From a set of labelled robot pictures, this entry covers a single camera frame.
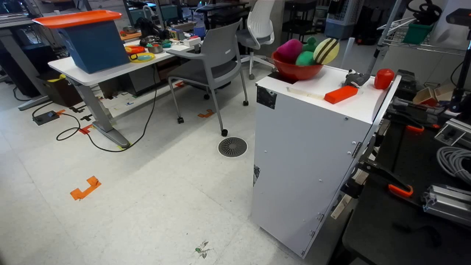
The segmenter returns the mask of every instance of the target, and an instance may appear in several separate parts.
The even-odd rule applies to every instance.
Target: black workbench
[[[421,135],[391,124],[376,161],[400,175],[414,187],[412,199],[432,183],[470,189],[445,174],[437,163],[436,151],[443,145],[433,139],[435,132]],[[412,228],[432,226],[441,236],[434,247],[425,230],[404,233],[393,222]],[[368,176],[358,204],[345,229],[342,243],[351,254],[369,264],[471,264],[471,230],[448,220],[424,213],[386,191],[386,183]]]

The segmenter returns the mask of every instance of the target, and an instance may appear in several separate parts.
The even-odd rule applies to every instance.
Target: white office chair
[[[250,55],[242,56],[242,62],[250,61],[249,79],[255,79],[252,74],[253,62],[267,65],[275,71],[275,66],[265,61],[265,56],[255,56],[253,50],[260,50],[260,45],[270,45],[275,41],[273,25],[270,20],[271,9],[275,0],[258,0],[247,18],[247,29],[237,31],[237,41],[250,48]]]

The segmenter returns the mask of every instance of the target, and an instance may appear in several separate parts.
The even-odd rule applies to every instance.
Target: white cabinet
[[[257,82],[252,219],[303,258],[400,80],[381,91],[371,78],[349,99],[323,100],[342,86],[346,74],[324,66],[307,81]]]

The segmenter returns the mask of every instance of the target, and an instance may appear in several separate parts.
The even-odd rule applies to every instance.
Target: blue storage bin
[[[130,62],[112,20],[58,31],[75,64],[89,74]]]

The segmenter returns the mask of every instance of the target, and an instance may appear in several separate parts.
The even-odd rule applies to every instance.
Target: red bowl
[[[275,66],[280,74],[292,80],[311,79],[322,69],[324,65],[297,66],[282,61],[278,52],[273,52],[271,57],[275,61]]]

